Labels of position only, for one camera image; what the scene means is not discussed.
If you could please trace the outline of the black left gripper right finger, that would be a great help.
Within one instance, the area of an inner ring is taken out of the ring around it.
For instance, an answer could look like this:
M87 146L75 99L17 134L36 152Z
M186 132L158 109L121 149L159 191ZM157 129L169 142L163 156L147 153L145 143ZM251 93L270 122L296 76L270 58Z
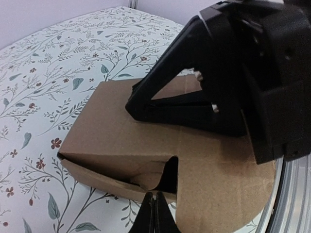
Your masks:
M181 233L162 192L157 192L154 205L155 233Z

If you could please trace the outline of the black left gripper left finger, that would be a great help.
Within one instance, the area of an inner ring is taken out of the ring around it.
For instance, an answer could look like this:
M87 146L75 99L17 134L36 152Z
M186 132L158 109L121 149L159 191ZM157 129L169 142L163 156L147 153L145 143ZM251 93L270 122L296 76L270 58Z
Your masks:
M129 233L154 233L154 203L153 194L147 192L141 203L136 219Z

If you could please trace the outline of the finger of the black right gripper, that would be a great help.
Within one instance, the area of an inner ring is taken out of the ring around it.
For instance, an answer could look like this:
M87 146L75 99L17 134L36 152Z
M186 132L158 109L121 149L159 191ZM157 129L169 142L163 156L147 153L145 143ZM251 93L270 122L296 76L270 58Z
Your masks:
M227 136L241 137L247 134L240 109L219 109L214 112L209 102L195 105L162 104L161 99L144 106L129 101L125 109L130 116L141 122L160 123L189 127Z
M208 101L217 105L238 104L232 30L227 17L206 20L193 17L165 50L131 96L131 105L142 107L184 69L203 75L201 87Z

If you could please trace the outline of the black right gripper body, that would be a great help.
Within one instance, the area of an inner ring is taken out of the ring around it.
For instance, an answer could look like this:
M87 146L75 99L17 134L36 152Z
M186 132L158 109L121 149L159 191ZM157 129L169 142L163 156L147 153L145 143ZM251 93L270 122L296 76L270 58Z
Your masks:
M311 151L311 4L226 0L200 12L215 69L199 79L202 129L248 134L258 164Z

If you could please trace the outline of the brown cardboard box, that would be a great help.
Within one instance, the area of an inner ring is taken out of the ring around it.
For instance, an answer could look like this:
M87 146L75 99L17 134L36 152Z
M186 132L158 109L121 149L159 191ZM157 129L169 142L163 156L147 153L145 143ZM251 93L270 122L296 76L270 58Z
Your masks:
M164 193L183 233L230 233L269 203L276 165L257 165L249 136L135 121L125 110L135 79L100 82L59 151L77 181L142 201Z

